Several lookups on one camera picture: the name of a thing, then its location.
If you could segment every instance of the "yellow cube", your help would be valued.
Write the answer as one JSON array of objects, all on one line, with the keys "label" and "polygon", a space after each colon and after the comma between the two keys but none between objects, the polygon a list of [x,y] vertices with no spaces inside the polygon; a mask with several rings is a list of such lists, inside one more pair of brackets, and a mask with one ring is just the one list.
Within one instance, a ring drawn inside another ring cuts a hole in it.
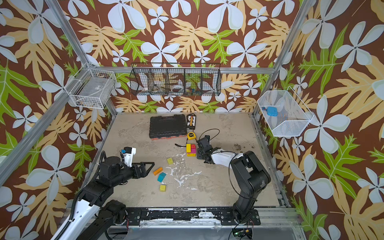
[{"label": "yellow cube", "polygon": [[172,160],[172,158],[171,158],[171,157],[170,157],[170,158],[168,158],[168,159],[167,159],[167,161],[168,161],[168,164],[169,164],[169,165],[173,164],[173,160]]}]

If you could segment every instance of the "white wire basket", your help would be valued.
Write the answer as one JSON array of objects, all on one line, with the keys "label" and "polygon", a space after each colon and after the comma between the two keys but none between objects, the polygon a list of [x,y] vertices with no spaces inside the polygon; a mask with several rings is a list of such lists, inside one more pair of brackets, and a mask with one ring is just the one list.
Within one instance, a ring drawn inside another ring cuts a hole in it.
[{"label": "white wire basket", "polygon": [[86,69],[84,74],[75,78],[78,81],[68,93],[77,107],[104,109],[116,84],[112,71]]},{"label": "white wire basket", "polygon": [[[298,137],[313,119],[313,113],[301,98],[293,91],[296,100],[287,90],[266,91],[257,103],[275,137]],[[308,110],[303,111],[298,102]],[[277,109],[277,116],[267,114],[268,107]]]}]

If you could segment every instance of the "orange block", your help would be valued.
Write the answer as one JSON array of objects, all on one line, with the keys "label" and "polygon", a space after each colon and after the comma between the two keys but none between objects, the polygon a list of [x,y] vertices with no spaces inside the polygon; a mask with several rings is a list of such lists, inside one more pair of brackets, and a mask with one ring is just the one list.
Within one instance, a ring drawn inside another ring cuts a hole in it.
[{"label": "orange block", "polygon": [[153,174],[156,176],[158,175],[159,173],[161,173],[163,171],[163,168],[160,167],[159,169],[157,169],[156,171],[153,172]]}]

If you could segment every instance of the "black tool case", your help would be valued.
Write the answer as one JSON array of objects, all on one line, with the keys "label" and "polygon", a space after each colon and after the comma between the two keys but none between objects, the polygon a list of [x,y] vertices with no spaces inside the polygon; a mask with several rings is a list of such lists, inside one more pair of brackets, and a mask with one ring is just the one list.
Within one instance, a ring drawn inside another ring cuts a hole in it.
[{"label": "black tool case", "polygon": [[187,135],[187,124],[183,114],[151,117],[149,124],[150,138],[180,137]]}]

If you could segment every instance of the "blue object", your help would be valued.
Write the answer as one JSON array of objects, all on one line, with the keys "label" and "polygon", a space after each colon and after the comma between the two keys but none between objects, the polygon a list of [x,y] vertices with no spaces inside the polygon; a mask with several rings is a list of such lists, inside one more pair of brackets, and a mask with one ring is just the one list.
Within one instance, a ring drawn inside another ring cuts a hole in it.
[{"label": "blue object", "polygon": [[166,173],[160,173],[160,175],[159,175],[159,177],[157,178],[157,180],[159,181],[159,182],[162,182],[163,180],[164,180],[164,178],[166,177]]},{"label": "blue object", "polygon": [[276,117],[277,116],[277,108],[275,107],[268,107],[266,109],[266,113],[269,115],[269,116],[272,116],[272,117]]}]

